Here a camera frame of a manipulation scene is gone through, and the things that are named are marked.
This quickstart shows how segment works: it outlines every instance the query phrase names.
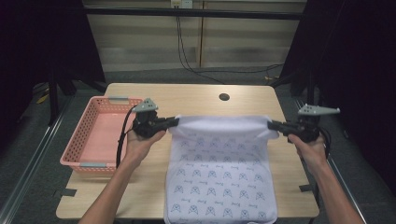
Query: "forearm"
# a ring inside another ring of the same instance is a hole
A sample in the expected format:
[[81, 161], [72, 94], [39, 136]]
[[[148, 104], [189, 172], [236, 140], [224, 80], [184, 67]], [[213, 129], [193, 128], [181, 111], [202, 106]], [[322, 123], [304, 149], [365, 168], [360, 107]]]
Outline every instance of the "forearm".
[[79, 223], [113, 223], [122, 195], [138, 165], [139, 162], [125, 158]]
[[314, 174], [329, 220], [334, 223], [362, 223], [329, 165]]

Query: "person's right hand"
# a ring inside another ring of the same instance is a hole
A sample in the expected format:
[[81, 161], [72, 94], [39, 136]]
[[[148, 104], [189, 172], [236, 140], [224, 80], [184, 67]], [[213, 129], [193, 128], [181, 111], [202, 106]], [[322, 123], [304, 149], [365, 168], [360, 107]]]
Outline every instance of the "person's right hand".
[[324, 138], [322, 135], [316, 141], [308, 144], [294, 134], [289, 134], [288, 138], [297, 147], [298, 155], [304, 159], [308, 171], [312, 175], [316, 175], [320, 168], [327, 165]]

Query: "white cloth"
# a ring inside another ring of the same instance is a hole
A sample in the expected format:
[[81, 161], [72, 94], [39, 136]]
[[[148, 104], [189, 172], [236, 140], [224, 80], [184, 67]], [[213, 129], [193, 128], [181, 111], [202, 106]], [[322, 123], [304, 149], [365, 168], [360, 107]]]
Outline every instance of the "white cloth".
[[171, 128], [167, 224], [274, 223], [276, 197], [266, 116], [179, 117]]

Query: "towel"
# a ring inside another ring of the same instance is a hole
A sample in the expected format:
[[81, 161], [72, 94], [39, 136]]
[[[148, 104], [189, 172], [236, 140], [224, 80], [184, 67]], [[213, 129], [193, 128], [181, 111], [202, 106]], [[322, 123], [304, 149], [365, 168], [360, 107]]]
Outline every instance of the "towel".
[[166, 175], [167, 224], [274, 223], [267, 116], [177, 116]]

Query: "wooden table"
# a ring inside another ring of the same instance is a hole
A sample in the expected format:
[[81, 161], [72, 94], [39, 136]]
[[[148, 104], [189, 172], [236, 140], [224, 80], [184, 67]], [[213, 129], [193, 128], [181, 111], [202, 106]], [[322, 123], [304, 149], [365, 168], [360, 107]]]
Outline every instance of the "wooden table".
[[[219, 95], [227, 93], [228, 101]], [[285, 120], [275, 91], [263, 86], [180, 85], [180, 84], [111, 84], [108, 96], [151, 98], [159, 107], [159, 117], [180, 115], [268, 115]], [[151, 149], [135, 170], [126, 189], [117, 217], [162, 219], [164, 185], [172, 135], [168, 133]], [[279, 217], [315, 217], [318, 207], [311, 191], [300, 192], [308, 184], [294, 145], [280, 136], [268, 143], [270, 167]], [[63, 196], [56, 214], [59, 218], [81, 218], [102, 191], [109, 175], [73, 172], [67, 189], [76, 189], [74, 197]]]

